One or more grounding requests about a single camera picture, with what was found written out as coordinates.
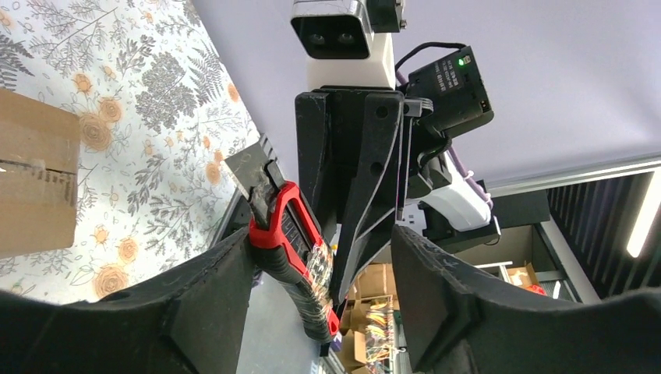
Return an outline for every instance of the red and black handle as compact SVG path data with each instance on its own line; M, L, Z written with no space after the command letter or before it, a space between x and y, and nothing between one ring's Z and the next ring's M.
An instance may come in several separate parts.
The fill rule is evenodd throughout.
M254 218L250 221L249 239L256 265L285 287L307 336L320 343L332 341L340 327L328 291L333 252L317 230L295 183L286 182L280 189L268 230L259 228Z

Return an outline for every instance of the floral tablecloth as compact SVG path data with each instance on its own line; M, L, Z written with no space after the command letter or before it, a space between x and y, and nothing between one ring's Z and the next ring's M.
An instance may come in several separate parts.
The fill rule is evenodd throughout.
M191 0L0 0L0 87L80 117L75 245L0 259L0 288L49 302L206 250L221 161L259 137Z

